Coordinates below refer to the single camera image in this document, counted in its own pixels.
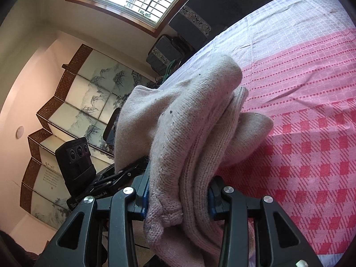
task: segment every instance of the pink checkered bed sheet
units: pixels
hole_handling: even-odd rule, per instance
[[[338,0],[274,0],[217,36],[162,86],[228,54],[249,90],[244,111],[274,128],[250,159],[219,174],[278,200],[332,267],[356,233],[356,28]]]

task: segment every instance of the green cord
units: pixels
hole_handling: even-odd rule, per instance
[[[176,60],[172,60],[172,62],[167,66],[167,70],[165,75],[163,76],[163,80],[162,83],[165,82],[167,80],[167,78],[170,76],[170,70],[172,69],[172,66],[174,65],[174,63],[176,63]]]

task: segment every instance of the knit fabric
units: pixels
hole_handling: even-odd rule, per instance
[[[266,116],[240,113],[248,92],[240,68],[225,55],[164,90],[137,86],[116,130],[115,169],[149,155],[145,234],[171,267],[216,266],[222,228],[208,214],[207,190],[219,166],[246,159],[273,127]],[[249,228],[249,249],[254,249]]]

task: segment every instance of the wooden window frame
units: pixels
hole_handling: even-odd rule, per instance
[[[157,24],[156,27],[146,24],[145,22],[133,17],[123,11],[120,11],[116,8],[110,7],[108,5],[101,4],[99,2],[93,0],[66,0],[68,2],[76,3],[79,5],[83,5],[86,7],[90,7],[92,9],[98,10],[100,12],[111,15],[117,19],[120,19],[126,23],[129,23],[132,26],[146,32],[147,34],[157,38],[159,34],[162,32],[163,28],[171,21],[171,19],[178,13],[178,11],[183,7],[183,5],[188,0],[177,0],[168,13],[165,14],[163,20]]]

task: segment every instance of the silver screw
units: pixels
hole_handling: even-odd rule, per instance
[[[224,187],[224,192],[231,194],[232,192],[234,192],[234,188],[231,186],[226,186]]]
[[[263,200],[266,202],[266,203],[272,203],[273,202],[273,198],[271,196],[264,196],[263,197]]]
[[[83,199],[85,204],[90,204],[94,201],[94,197],[93,196],[87,196]]]
[[[126,187],[125,189],[122,190],[124,194],[129,195],[132,194],[134,189],[130,186]]]
[[[296,264],[296,267],[309,267],[309,265],[304,260],[299,260]]]

